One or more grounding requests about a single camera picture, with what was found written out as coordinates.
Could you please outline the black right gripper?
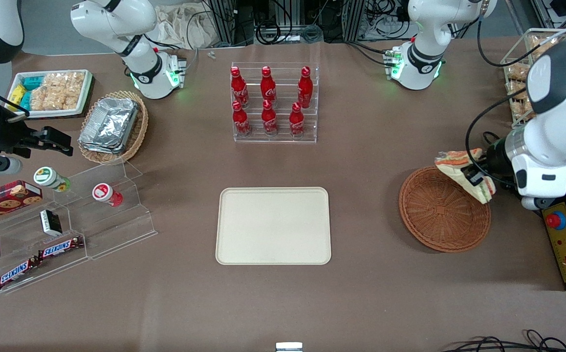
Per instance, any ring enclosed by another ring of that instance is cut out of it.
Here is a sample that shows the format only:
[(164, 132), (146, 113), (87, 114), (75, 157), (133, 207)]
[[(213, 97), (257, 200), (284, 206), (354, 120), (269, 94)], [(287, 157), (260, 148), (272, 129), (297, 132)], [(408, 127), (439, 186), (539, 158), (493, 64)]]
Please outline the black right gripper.
[(42, 128), (42, 142), (37, 132), (26, 125), (26, 114), (0, 113), (0, 154), (30, 158), (30, 150), (51, 150), (73, 156), (71, 136), (50, 126)]

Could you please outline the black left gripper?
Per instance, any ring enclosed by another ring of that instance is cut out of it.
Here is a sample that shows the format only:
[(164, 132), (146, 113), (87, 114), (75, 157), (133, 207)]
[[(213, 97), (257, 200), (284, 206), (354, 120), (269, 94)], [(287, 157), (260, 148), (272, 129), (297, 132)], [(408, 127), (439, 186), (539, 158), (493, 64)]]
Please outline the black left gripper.
[(513, 168), (505, 151), (505, 138), (496, 140), (483, 150), (478, 157), (478, 165), (480, 167), (467, 165), (461, 169), (471, 185), (478, 186), (486, 181), (487, 173), (509, 184), (514, 183)]

